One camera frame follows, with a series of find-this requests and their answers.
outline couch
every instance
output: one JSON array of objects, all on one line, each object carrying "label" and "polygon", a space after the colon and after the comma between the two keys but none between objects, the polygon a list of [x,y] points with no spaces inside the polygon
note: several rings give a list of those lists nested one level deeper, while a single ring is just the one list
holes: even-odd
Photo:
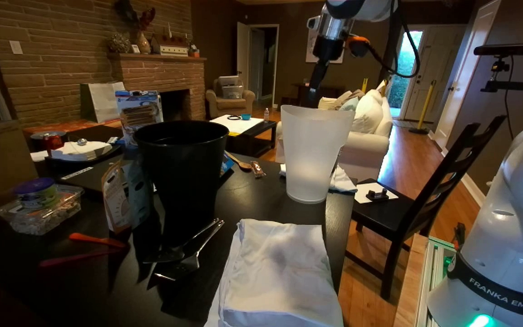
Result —
[{"label": "couch", "polygon": [[205,93],[209,104],[209,119],[218,119],[223,115],[252,115],[256,95],[249,90],[239,92],[234,97],[223,97],[219,81],[214,81],[214,88]]},{"label": "couch", "polygon": [[[347,144],[339,150],[338,164],[354,182],[377,179],[392,132],[387,86],[381,84],[361,99],[352,97],[352,93],[345,93],[339,99],[319,99],[318,110],[354,112],[352,130]],[[283,162],[281,124],[276,128],[276,161]]]}]

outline black trash can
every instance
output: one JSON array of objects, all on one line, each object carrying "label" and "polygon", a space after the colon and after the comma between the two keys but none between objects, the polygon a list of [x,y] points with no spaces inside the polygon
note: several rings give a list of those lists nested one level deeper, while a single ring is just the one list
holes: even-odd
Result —
[{"label": "black trash can", "polygon": [[189,121],[134,133],[141,170],[165,210],[163,248],[183,244],[212,222],[227,133],[219,124]]}]

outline black chair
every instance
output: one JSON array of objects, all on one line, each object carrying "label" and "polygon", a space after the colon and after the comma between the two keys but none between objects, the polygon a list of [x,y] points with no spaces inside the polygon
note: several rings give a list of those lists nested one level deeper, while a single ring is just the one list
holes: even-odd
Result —
[{"label": "black chair", "polygon": [[417,199],[412,201],[383,186],[385,190],[396,193],[399,199],[388,202],[354,204],[352,221],[356,222],[356,232],[368,228],[376,235],[390,241],[390,250],[387,253],[383,271],[377,271],[376,268],[347,252],[347,259],[365,268],[374,277],[381,279],[381,299],[390,299],[390,284],[403,242],[416,233],[428,237],[428,232],[445,199],[457,186],[466,170],[474,164],[503,121],[505,117],[496,117],[481,135],[476,135],[479,124],[466,126],[456,144],[448,150],[436,173],[428,179]]}]

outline light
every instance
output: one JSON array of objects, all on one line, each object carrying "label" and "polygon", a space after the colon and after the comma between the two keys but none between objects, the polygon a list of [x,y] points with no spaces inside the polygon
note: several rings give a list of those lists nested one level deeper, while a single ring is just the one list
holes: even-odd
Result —
[{"label": "light", "polygon": [[496,321],[488,315],[479,315],[468,327],[496,327]]}]

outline pillow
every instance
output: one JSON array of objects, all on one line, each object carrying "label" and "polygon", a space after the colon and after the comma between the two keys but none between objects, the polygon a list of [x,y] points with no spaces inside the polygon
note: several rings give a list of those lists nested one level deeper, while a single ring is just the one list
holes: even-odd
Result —
[{"label": "pillow", "polygon": [[370,90],[357,101],[352,132],[372,135],[377,124],[383,121],[383,97]]},{"label": "pillow", "polygon": [[352,112],[356,115],[357,99],[348,99],[338,112]]},{"label": "pillow", "polygon": [[361,97],[365,97],[365,93],[361,92],[361,90],[356,90],[352,95],[350,95],[350,99],[361,99]]},{"label": "pillow", "polygon": [[327,112],[338,112],[350,97],[352,97],[352,93],[345,92],[327,108]]}]

